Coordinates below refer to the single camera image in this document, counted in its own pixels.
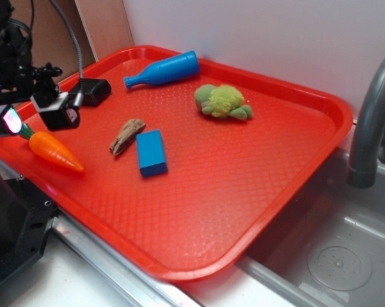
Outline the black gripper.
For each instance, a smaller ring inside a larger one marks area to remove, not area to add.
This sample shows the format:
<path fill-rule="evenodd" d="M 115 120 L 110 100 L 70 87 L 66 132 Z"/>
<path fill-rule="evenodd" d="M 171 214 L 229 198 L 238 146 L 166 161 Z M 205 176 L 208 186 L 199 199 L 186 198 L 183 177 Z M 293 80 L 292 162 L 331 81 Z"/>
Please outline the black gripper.
<path fill-rule="evenodd" d="M 71 106 L 72 99 L 67 92 L 59 94 L 54 82 L 62 73 L 62 69 L 50 63 L 38 68 L 0 66 L 0 138 L 20 134 L 22 120 L 10 104 L 29 100 L 48 130 L 78 128 L 79 111 Z"/>

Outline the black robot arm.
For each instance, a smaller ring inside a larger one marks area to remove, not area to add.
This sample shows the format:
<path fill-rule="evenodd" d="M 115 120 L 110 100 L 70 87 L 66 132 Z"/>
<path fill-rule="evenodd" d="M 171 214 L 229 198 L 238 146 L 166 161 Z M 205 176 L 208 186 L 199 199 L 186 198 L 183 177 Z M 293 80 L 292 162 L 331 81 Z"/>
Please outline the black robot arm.
<path fill-rule="evenodd" d="M 73 29 L 58 4 L 52 6 L 61 17 L 77 53 L 79 79 L 74 94 L 60 90 L 54 78 L 62 74 L 46 63 L 32 64 L 32 26 L 12 17 L 14 7 L 0 1 L 0 137 L 16 136 L 22 120 L 14 104 L 31 101 L 45 126 L 51 130 L 75 129 L 80 124 L 79 109 L 84 100 L 83 56 Z"/>

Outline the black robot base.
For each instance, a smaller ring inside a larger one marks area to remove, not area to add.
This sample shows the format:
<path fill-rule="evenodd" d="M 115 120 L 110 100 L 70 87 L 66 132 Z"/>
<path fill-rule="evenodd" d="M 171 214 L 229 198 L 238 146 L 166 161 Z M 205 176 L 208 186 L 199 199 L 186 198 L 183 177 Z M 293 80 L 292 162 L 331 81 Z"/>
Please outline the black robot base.
<path fill-rule="evenodd" d="M 30 180 L 0 174 L 0 287 L 42 257 L 54 211 Z"/>

